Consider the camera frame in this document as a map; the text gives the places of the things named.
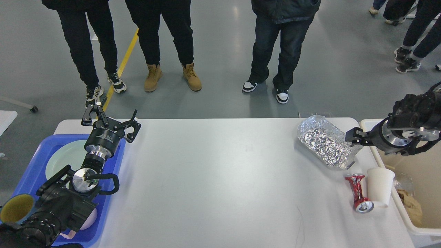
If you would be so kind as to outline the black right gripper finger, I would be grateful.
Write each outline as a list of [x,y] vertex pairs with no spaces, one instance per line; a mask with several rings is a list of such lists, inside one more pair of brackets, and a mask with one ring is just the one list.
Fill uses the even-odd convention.
[[364,132],[359,127],[354,127],[346,132],[345,141],[351,143],[350,146],[362,145],[362,146],[373,146],[373,142],[369,137],[370,131]]

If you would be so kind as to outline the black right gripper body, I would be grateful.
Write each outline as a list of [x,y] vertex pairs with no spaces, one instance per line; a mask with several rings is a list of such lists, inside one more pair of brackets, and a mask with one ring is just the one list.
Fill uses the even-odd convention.
[[400,138],[387,128],[387,119],[383,119],[370,131],[370,141],[385,154],[400,153],[410,146],[412,139]]

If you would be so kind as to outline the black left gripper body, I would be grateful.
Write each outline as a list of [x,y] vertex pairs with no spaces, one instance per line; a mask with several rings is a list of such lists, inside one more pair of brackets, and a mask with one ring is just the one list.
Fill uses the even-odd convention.
[[95,121],[92,127],[93,130],[84,145],[87,154],[103,159],[113,157],[127,127],[119,121],[109,121],[108,126],[104,125],[104,121]]

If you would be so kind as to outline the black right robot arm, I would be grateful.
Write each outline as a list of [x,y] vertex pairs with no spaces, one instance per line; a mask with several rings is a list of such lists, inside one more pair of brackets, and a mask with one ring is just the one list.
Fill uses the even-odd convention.
[[351,145],[375,146],[385,154],[403,156],[428,151],[440,141],[440,83],[419,95],[407,94],[395,103],[388,117],[364,132],[354,127],[346,133]]

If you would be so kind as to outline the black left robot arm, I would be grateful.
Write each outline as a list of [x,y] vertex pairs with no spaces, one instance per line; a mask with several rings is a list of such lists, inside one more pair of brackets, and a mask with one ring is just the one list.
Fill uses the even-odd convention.
[[101,102],[88,104],[81,124],[92,131],[81,167],[65,165],[38,188],[38,200],[20,194],[7,201],[1,209],[1,247],[50,248],[66,229],[74,237],[96,209],[94,198],[119,190],[118,176],[103,168],[121,139],[132,143],[136,138],[141,128],[136,114],[134,110],[131,119],[120,122],[106,116]]

